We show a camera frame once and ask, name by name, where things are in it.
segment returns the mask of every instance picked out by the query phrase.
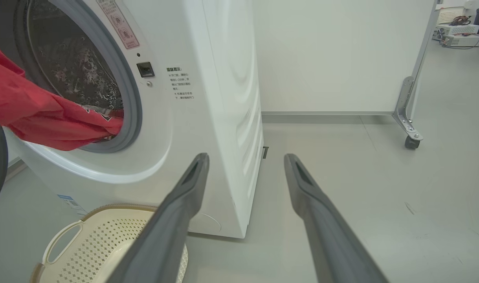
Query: beige laundry basket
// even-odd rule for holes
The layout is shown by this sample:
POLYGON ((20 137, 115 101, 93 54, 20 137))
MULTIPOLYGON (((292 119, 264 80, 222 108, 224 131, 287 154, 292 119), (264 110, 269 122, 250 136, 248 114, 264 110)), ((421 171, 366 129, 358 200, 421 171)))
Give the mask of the beige laundry basket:
MULTIPOLYGON (((81 220, 63 228, 47 246, 42 263, 31 283, 103 283, 145 227, 155 208, 133 204, 112 204, 98 208, 81 220), (79 232, 53 261, 49 255, 58 240, 70 229, 79 232)), ((180 261, 177 283, 187 269, 187 247, 180 261)))

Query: basket handle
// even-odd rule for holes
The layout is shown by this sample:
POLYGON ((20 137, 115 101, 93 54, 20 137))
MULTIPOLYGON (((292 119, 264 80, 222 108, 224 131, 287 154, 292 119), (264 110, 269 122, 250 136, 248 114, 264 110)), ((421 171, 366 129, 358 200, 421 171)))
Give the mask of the basket handle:
POLYGON ((77 236, 81 233, 82 229, 83 229, 83 221, 82 220, 79 220, 77 222, 73 222, 73 223, 69 224, 68 226, 66 226, 65 228, 61 229, 61 231, 59 231, 59 233, 57 233, 54 236, 54 238, 52 238, 51 242, 49 242, 49 245, 47 245, 46 251, 44 252, 44 257, 42 258, 42 263, 44 265, 52 265, 53 263, 55 263, 61 257, 61 255, 63 255, 63 253, 68 249, 68 247, 74 242, 74 240, 77 238, 77 236), (63 235, 65 235, 65 233, 67 233, 69 230, 71 230, 72 228, 74 228, 76 226, 80 226, 81 228, 76 233, 76 235, 73 237, 73 239, 70 241, 70 243, 68 243, 68 245, 59 253, 59 255, 52 262, 50 262, 49 261, 49 256, 51 255, 51 251, 54 248, 54 246, 56 245, 56 243, 58 242, 58 240, 63 235))

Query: red cloth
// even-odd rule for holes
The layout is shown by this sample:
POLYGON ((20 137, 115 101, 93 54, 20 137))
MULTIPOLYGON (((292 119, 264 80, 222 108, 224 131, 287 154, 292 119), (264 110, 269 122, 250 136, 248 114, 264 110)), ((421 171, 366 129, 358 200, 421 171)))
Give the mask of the red cloth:
POLYGON ((122 123, 36 86, 0 51, 0 124, 22 140, 70 151, 119 134, 122 123))

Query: white washing machine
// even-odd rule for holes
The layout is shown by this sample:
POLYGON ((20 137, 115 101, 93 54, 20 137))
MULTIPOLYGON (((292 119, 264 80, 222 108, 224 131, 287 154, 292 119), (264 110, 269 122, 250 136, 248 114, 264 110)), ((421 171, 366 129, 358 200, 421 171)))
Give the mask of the white washing machine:
POLYGON ((36 84, 124 109, 118 136, 70 152, 7 131, 77 213, 157 206, 206 152, 189 231, 245 237, 263 148, 251 0, 0 0, 0 27, 0 48, 36 84))

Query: black wheel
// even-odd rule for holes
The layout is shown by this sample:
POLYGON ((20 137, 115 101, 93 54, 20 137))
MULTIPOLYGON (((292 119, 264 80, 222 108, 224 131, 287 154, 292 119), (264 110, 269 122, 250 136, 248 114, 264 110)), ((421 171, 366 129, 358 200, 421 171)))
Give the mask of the black wheel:
POLYGON ((420 140, 413 140, 410 136, 405 139, 405 147, 408 149, 417 149, 419 147, 420 140))

